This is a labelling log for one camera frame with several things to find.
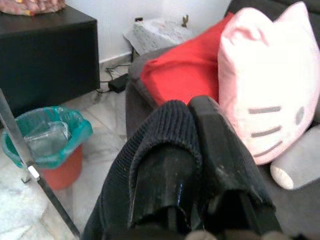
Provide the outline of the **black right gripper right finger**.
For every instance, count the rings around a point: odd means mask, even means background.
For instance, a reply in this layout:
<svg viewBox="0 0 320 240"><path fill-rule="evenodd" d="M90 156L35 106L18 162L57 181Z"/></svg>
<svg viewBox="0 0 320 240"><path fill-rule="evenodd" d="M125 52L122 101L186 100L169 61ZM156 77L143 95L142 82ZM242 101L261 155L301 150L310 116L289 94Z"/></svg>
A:
<svg viewBox="0 0 320 240"><path fill-rule="evenodd" d="M214 234L249 230L258 235L281 231L276 208L249 150L219 105L208 96L188 104L202 155L198 214Z"/></svg>

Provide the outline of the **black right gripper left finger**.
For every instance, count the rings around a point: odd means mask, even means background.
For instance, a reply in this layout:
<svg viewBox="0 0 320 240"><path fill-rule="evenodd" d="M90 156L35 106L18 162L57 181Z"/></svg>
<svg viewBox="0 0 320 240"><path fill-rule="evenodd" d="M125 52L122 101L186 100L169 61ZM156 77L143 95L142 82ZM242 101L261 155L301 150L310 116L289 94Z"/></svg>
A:
<svg viewBox="0 0 320 240"><path fill-rule="evenodd" d="M181 147L156 147L139 164L132 199L132 226L189 232L198 197L198 169Z"/></svg>

